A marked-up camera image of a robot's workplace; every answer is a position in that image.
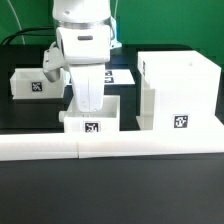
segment black table surface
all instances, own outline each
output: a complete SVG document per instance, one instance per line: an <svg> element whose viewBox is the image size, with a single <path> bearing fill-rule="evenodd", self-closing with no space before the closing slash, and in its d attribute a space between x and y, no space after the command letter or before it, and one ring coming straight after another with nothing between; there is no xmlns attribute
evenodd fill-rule
<svg viewBox="0 0 224 224"><path fill-rule="evenodd" d="M8 78L15 67L39 67L44 49L0 47L0 117L6 119L0 119L1 134L16 133L23 113L27 120L21 121L20 133L62 128L54 117L56 110L64 108L60 100L41 101L27 111L26 104L31 102L12 103L10 99ZM135 72L139 49L187 48L124 46L123 52L113 53L108 68L116 64ZM221 77L216 110L220 120L224 114L222 83ZM49 114L33 130L35 122L30 117L46 115L46 110ZM221 224L223 198L224 154L0 162L2 224Z"/></svg>

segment white box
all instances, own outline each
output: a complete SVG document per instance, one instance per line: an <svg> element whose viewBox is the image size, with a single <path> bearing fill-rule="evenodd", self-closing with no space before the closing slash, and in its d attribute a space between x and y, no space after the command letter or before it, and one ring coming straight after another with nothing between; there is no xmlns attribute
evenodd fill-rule
<svg viewBox="0 0 224 224"><path fill-rule="evenodd" d="M65 133L118 132L120 127L120 96L104 96L103 107L94 113L78 110L73 97L67 111L59 113Z"/></svg>
<svg viewBox="0 0 224 224"><path fill-rule="evenodd" d="M57 82L47 80L41 68L16 69L10 79L13 99L49 99L62 98L65 87L65 76Z"/></svg>
<svg viewBox="0 0 224 224"><path fill-rule="evenodd" d="M200 128L206 117L215 117L221 68L198 52L139 52L138 69L141 129Z"/></svg>

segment open box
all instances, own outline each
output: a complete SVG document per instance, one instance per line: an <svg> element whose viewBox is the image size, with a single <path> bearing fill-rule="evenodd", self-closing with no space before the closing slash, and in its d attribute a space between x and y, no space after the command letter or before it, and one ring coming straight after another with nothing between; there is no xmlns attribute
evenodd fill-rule
<svg viewBox="0 0 224 224"><path fill-rule="evenodd" d="M59 121L64 122L65 133L118 132L120 96L104 96L102 109L93 114L80 112L73 97L68 110L59 113Z"/></svg>

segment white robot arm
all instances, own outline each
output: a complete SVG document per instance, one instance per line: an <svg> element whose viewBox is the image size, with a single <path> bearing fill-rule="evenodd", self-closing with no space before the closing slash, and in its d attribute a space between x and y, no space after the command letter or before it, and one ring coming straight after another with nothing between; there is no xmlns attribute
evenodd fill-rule
<svg viewBox="0 0 224 224"><path fill-rule="evenodd" d="M105 62L110 60L113 33L110 1L54 0L53 18L60 49L53 53L58 54L59 65L67 67L71 74L77 106L84 113L98 111L103 103ZM46 62L49 60L45 57L47 78L56 81L58 73L48 72Z"/></svg>

